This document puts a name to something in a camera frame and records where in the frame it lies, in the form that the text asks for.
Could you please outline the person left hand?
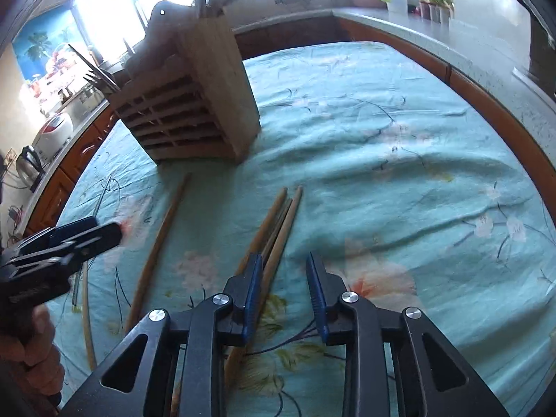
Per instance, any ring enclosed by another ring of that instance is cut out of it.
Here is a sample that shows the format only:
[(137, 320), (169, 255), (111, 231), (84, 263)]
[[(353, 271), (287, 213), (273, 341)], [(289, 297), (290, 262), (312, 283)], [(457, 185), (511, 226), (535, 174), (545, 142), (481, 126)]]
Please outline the person left hand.
[(50, 397), (61, 392), (65, 370), (54, 345), (56, 329), (45, 304), (33, 310), (32, 323), (33, 336), (26, 344), (1, 333), (1, 360), (27, 365), (28, 370), (15, 377), (24, 393)]

